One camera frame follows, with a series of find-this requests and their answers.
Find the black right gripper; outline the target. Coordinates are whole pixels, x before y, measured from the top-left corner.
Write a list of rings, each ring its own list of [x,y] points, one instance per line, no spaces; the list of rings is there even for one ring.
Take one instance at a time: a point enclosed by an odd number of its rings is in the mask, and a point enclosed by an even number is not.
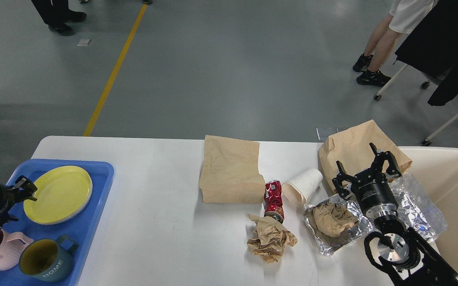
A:
[[[342,162],[337,160],[339,172],[332,179],[332,183],[338,195],[346,201],[349,200],[351,194],[350,190],[342,186],[342,183],[351,183],[351,191],[355,194],[362,213],[367,218],[377,219],[385,215],[397,216],[398,203],[388,184],[396,178],[402,177],[396,158],[390,151],[377,149],[372,142],[369,145],[375,155],[370,168],[353,177],[346,173]],[[385,161],[387,161],[388,167],[386,173],[383,173]]]

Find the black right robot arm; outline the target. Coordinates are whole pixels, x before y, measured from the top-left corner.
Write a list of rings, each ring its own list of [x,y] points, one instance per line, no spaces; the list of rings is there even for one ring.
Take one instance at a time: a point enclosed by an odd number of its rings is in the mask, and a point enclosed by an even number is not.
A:
[[[387,181],[402,176],[396,158],[373,143],[370,147],[375,158],[368,169],[351,176],[337,161],[339,172],[332,180],[341,198],[355,195],[363,215],[377,228],[364,239],[369,262],[395,286],[458,286],[457,272],[398,217],[399,205]]]

